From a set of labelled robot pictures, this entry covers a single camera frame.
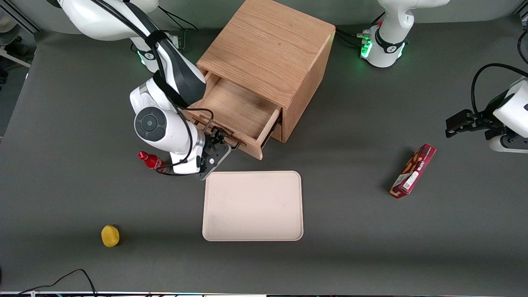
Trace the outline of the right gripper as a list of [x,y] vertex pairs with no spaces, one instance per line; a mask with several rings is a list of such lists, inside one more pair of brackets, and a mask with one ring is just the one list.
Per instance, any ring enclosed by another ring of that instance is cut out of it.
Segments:
[[204,132],[197,132],[196,138],[193,137],[195,142],[191,153],[185,160],[182,162],[183,158],[187,156],[188,146],[183,152],[174,152],[170,151],[170,160],[172,164],[179,163],[172,167],[172,173],[185,175],[185,174],[196,174],[200,171],[200,162],[205,146],[205,159],[209,160],[210,158],[215,157],[215,143],[226,143],[225,139],[227,137],[227,132],[221,127],[213,127],[210,134],[210,140],[205,141]]

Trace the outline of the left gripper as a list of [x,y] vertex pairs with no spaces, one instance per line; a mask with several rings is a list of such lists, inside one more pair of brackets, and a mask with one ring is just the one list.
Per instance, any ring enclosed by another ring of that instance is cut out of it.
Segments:
[[445,121],[445,135],[451,138],[463,132],[486,130],[486,140],[508,133],[515,133],[526,138],[528,137],[527,104],[528,83],[526,78],[522,78],[491,101],[492,116],[497,127],[483,112],[474,113],[469,109],[464,109]]

